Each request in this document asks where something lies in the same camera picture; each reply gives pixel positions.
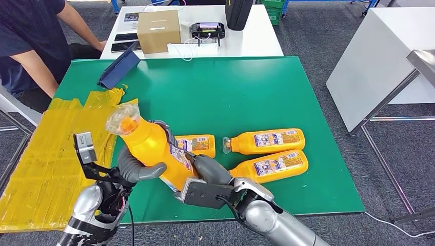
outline person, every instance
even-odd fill
[[[89,45],[68,45],[58,19]],[[48,108],[70,61],[99,59],[105,44],[65,0],[0,1],[2,86],[40,113]]]

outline white cord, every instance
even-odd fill
[[[189,41],[194,40],[194,39],[199,39],[201,41],[207,41],[210,37],[211,37],[211,33],[208,34],[208,37],[206,39],[201,39],[199,37],[193,37],[193,38],[190,38],[190,39],[184,41],[183,44],[184,45],[185,44],[191,44]],[[190,58],[184,58],[184,57],[182,57],[180,51],[178,50],[178,47],[176,45],[174,45],[174,47],[177,50],[178,55],[180,55],[181,59],[185,60],[186,62],[190,62],[191,60],[193,60],[193,51],[192,51],[192,47],[190,45],[189,45],[189,50],[190,50],[190,54],[191,54]]]
[[[145,5],[143,10],[142,10],[142,12],[145,12],[145,8],[148,7],[148,6],[152,6],[152,5],[155,5],[155,4],[161,4],[161,3],[169,2],[169,1],[172,1],[172,0],[164,0],[164,1],[156,2],[156,3],[150,3],[148,5]],[[186,1],[185,0],[182,0],[182,1],[184,2],[184,5],[183,5],[182,8],[178,9],[177,11],[182,11],[186,7]]]
[[[410,234],[408,234],[407,232],[405,232],[402,228],[398,227],[398,226],[395,225],[395,224],[392,224],[392,223],[390,223],[390,222],[386,222],[386,221],[383,221],[383,220],[381,220],[381,219],[378,219],[378,218],[374,217],[373,215],[371,215],[371,214],[369,214],[369,213],[367,213],[367,212],[365,212],[365,214],[367,214],[368,216],[370,216],[370,217],[371,217],[372,219],[374,219],[374,220],[377,220],[377,221],[379,221],[379,222],[382,222],[382,223],[385,223],[385,224],[389,224],[389,225],[391,225],[391,226],[394,226],[395,228],[399,229],[401,232],[405,233],[406,236],[408,236],[408,237],[416,238],[416,237],[420,237],[420,236],[423,236],[423,235],[427,235],[427,234],[435,233],[435,231],[431,231],[431,232],[420,233],[420,234],[417,234],[417,235],[410,235]]]

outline green crate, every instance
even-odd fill
[[[284,6],[285,0],[258,0],[260,4],[263,4],[266,8],[280,8]]]
[[[281,8],[266,8],[267,14],[269,16],[272,25],[279,25],[282,15]]]

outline green table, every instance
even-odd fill
[[[75,62],[56,93],[83,104],[109,60]],[[122,102],[139,98],[144,119],[161,119],[175,135],[213,134],[216,160],[227,169],[258,156],[222,152],[221,139],[247,131],[300,128],[308,171],[264,184],[294,215],[359,213],[364,206],[299,59],[195,58],[143,60],[118,84],[128,85]],[[112,165],[123,141],[117,139]],[[159,179],[136,185],[130,197],[135,222],[232,219],[220,210],[179,203]],[[125,216],[123,222],[129,222]]]

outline smartphone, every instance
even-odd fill
[[[132,45],[134,43],[133,42],[123,42],[123,43],[117,43],[117,44],[112,44],[112,53],[115,52],[123,52],[125,50],[128,49],[128,47],[130,47],[130,45]],[[136,47],[133,48],[133,50],[140,50],[141,49],[141,43],[137,42]]]
[[[126,41],[126,40],[138,40],[137,33],[124,33],[124,34],[117,34],[115,36],[115,41]]]

